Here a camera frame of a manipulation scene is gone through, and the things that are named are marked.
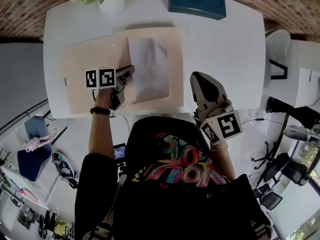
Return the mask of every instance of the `brick wall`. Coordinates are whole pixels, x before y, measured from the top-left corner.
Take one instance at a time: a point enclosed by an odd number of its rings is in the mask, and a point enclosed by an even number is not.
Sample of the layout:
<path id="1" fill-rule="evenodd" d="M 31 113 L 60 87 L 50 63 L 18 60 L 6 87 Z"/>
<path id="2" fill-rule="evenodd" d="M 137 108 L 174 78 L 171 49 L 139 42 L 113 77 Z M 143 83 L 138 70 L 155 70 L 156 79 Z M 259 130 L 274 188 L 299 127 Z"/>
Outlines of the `brick wall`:
<path id="1" fill-rule="evenodd" d="M 0 37 L 41 38 L 48 9 L 68 0 L 0 0 Z M 271 27 L 320 42 L 320 0 L 236 0 L 262 12 Z"/>

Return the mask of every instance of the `person's hand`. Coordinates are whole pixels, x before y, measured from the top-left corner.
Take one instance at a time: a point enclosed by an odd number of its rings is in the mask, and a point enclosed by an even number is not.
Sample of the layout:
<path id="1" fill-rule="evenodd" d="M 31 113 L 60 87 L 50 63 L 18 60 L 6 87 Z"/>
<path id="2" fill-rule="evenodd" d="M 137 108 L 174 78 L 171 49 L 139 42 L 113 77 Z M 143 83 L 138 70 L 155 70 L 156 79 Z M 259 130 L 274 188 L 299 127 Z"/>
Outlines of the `person's hand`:
<path id="1" fill-rule="evenodd" d="M 94 107 L 111 109 L 112 108 L 111 94 L 113 90 L 114 90 L 113 88 L 100 90 L 98 95 L 96 96 Z"/>

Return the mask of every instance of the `white floor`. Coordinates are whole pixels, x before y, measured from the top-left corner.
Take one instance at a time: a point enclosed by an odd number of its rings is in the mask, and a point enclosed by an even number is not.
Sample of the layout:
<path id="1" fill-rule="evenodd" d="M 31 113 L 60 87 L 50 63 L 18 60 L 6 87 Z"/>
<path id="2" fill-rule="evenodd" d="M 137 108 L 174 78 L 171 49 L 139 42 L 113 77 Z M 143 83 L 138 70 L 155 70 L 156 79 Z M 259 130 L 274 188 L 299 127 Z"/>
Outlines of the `white floor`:
<path id="1" fill-rule="evenodd" d="M 265 113 L 265 105 L 268 97 L 263 96 L 261 105 L 257 109 L 240 110 L 240 118 L 242 122 L 265 118 L 282 123 L 285 118 L 284 113 Z M 177 115 L 180 119 L 190 121 L 191 115 Z M 134 117 L 126 116 L 129 127 L 132 128 Z M 85 155 L 88 153 L 88 140 L 91 128 L 91 117 L 73 118 L 73 119 L 57 119 L 55 121 L 47 121 L 49 123 L 49 131 L 58 129 L 61 131 L 65 126 L 68 127 L 62 137 L 54 144 L 54 150 L 63 152 L 74 164 L 76 170 L 80 171 Z M 123 116 L 111 118 L 112 140 L 114 145 L 127 143 L 129 137 L 129 129 L 127 122 Z M 251 162 L 251 158 L 263 157 L 266 153 L 265 141 L 273 144 L 278 139 L 282 125 L 271 121 L 250 121 L 243 124 L 243 134 L 228 140 L 229 153 L 235 169 L 236 176 L 241 174 L 252 174 L 257 172 L 254 167 L 257 166 Z M 5 139 L 0 140 L 0 148 L 4 148 L 6 152 L 11 152 L 12 157 L 19 150 L 19 147 L 27 140 L 24 125 L 20 125 Z M 48 162 L 43 170 L 39 181 L 47 189 L 50 188 L 53 180 L 57 175 L 53 163 Z M 99 189 L 88 189 L 96 195 L 97 202 L 101 201 Z M 53 195 L 50 199 L 50 205 L 58 209 L 58 213 L 69 222 L 74 220 L 74 204 L 77 191 L 72 189 L 66 182 L 58 181 Z"/>

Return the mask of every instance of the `black t-shirt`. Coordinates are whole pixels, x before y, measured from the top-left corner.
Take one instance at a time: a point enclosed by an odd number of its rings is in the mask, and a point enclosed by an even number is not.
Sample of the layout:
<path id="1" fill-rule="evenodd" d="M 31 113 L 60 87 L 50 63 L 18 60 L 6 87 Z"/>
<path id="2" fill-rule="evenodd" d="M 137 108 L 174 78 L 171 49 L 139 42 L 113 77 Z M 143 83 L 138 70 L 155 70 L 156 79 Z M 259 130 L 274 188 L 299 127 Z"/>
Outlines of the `black t-shirt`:
<path id="1" fill-rule="evenodd" d="M 229 182 L 207 156 L 195 124 L 147 117 L 132 128 L 125 150 L 127 179 L 109 226 L 114 239 L 258 239 L 270 222 L 245 175 Z M 75 237 L 99 225 L 115 198 L 117 164 L 85 157 L 75 203 Z"/>

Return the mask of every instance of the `blue chair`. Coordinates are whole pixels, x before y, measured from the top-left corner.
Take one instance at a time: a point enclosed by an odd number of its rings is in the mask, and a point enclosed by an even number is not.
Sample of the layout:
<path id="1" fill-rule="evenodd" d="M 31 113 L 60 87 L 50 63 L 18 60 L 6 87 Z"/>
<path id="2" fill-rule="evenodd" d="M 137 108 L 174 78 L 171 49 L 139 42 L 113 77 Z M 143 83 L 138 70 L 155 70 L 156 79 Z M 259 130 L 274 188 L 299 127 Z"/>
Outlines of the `blue chair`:
<path id="1" fill-rule="evenodd" d="M 34 116 L 24 123 L 26 133 L 29 140 L 33 137 L 46 137 L 49 136 L 46 117 L 50 114 L 50 111 L 42 116 Z M 20 150 L 17 153 L 17 160 L 19 165 L 19 173 L 28 179 L 35 182 L 38 180 L 41 172 L 45 168 L 47 162 L 51 159 L 53 154 L 53 147 L 55 141 L 66 131 L 67 127 L 53 140 L 52 143 L 48 143 L 41 147 L 38 147 L 34 151 L 27 152 Z"/>

